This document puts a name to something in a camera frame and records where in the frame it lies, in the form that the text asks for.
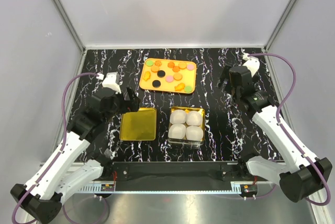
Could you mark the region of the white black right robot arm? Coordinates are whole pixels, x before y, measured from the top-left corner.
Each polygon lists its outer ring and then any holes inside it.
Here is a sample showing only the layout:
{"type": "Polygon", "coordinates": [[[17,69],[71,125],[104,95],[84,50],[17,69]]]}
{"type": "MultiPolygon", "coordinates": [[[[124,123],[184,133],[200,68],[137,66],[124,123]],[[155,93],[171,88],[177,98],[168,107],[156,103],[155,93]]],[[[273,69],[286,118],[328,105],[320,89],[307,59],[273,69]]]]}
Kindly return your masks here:
{"type": "Polygon", "coordinates": [[[277,107],[265,91],[254,87],[254,73],[245,65],[226,65],[218,81],[233,101],[258,125],[280,152],[284,164],[278,164],[249,153],[238,160],[241,179],[261,177],[278,185],[292,202],[298,202],[325,188],[332,170],[327,158],[320,159],[310,151],[277,113],[277,107]]]}

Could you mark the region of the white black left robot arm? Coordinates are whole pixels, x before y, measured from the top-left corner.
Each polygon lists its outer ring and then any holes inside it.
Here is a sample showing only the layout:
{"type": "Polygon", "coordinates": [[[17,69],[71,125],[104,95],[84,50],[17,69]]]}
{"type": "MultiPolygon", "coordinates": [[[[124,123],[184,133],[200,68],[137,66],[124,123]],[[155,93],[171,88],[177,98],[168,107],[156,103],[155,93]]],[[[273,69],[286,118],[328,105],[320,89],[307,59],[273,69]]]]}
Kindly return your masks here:
{"type": "Polygon", "coordinates": [[[113,167],[102,155],[92,157],[66,176],[77,157],[92,144],[102,142],[102,134],[115,115],[139,110],[140,98],[131,87],[129,99],[111,88],[101,88],[70,122],[66,136],[47,162],[25,184],[15,184],[10,193],[18,206],[40,223],[50,223],[64,203],[88,182],[109,179],[113,167]]]}

